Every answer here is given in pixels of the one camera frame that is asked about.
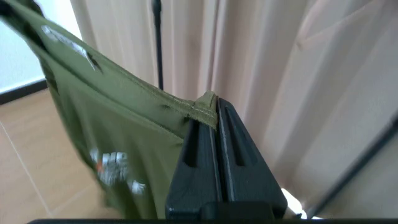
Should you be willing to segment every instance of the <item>beige floor tile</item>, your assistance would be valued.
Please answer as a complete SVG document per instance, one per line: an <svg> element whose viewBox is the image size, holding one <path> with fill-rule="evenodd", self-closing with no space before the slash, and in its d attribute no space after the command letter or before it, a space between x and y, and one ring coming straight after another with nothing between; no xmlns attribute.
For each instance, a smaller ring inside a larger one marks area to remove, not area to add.
<svg viewBox="0 0 398 224"><path fill-rule="evenodd" d="M93 183L48 91L1 106L0 121L51 211Z"/></svg>
<svg viewBox="0 0 398 224"><path fill-rule="evenodd" d="M26 223L47 212L0 126L0 223Z"/></svg>
<svg viewBox="0 0 398 224"><path fill-rule="evenodd" d="M55 218L121 218L112 208L106 208L102 201L102 192L97 185L85 189L82 196L73 198L62 206Z"/></svg>

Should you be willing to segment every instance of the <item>tile grout line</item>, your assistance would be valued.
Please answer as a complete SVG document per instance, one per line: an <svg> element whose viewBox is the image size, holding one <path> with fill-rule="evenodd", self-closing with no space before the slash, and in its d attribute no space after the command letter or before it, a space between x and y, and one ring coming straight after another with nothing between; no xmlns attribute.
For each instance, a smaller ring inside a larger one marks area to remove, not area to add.
<svg viewBox="0 0 398 224"><path fill-rule="evenodd" d="M16 149L14 143L12 142L10 136L8 135L8 133L7 133L7 131L6 131L6 128L4 127L4 125L2 124L1 121L0 121L0 124L1 124L1 127L3 128L4 132L6 133L6 136L7 136L8 140L9 140L10 143L11 143L11 146L12 146L14 152L17 154L17 157L18 157L18 159L19 159L19 162L21 162L22 168L24 168L26 175L28 176L30 182L32 183L33 188L34 188L34 190L36 191L37 196L39 196L39 199L40 199L40 201L42 202L42 205L43 205L45 211L47 212L47 215L50 216L50 217L52 218L53 216L52 216L52 213L51 213L49 207L48 207L47 204L45 203L45 200L44 200L42 194L40 194L39 188L37 188L35 182L33 181L33 178L32 178L32 176L31 176L31 174L30 174L29 171L27 170L27 167L26 167L24 161L22 160L21 156L19 155L19 153L18 153L18 151L17 151L17 149Z"/></svg>
<svg viewBox="0 0 398 224"><path fill-rule="evenodd" d="M70 205L72 202L79 199L81 196L84 195L84 193L86 193L87 190L93 188L94 186L95 184L90 184L89 186L85 187L83 190L77 192L74 196L70 197L66 202L55 208L53 210L53 215L56 215L58 212L62 211L66 206Z"/></svg>

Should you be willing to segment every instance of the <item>green cloth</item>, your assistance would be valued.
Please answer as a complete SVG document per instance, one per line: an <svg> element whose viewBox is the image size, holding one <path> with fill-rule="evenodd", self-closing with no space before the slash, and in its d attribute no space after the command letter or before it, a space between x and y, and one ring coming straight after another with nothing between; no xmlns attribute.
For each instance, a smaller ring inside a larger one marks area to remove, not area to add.
<svg viewBox="0 0 398 224"><path fill-rule="evenodd" d="M67 133L126 218L164 218L189 119L216 128L216 96L174 97L42 17L29 0L2 16L39 58Z"/></svg>

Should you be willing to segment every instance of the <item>curtain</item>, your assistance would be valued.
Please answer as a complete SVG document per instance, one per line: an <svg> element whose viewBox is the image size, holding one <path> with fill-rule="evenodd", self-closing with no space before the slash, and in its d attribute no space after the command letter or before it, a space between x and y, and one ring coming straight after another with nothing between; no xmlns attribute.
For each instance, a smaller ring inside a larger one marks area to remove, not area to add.
<svg viewBox="0 0 398 224"><path fill-rule="evenodd" d="M157 85L150 0L72 0L83 40ZM165 91L232 102L281 187L316 205L398 111L394 0L163 0ZM318 216L397 217L398 140Z"/></svg>

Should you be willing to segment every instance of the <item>black cable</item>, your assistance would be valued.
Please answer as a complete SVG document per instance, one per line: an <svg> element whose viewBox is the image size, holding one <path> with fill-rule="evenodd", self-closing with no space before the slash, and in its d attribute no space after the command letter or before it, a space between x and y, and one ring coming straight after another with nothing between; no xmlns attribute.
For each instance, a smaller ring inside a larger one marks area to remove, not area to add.
<svg viewBox="0 0 398 224"><path fill-rule="evenodd" d="M380 137L370 146L368 150L354 163L351 169L337 182L337 184L326 194L326 196L307 212L308 219L318 215L336 196L346 187L355 176L374 158L374 156L382 151L384 147L398 133L398 116L392 120Z"/></svg>
<svg viewBox="0 0 398 224"><path fill-rule="evenodd" d="M152 11L154 12L156 33L157 77L159 80L159 88L163 90L162 35L160 32L162 2L160 0L152 0Z"/></svg>

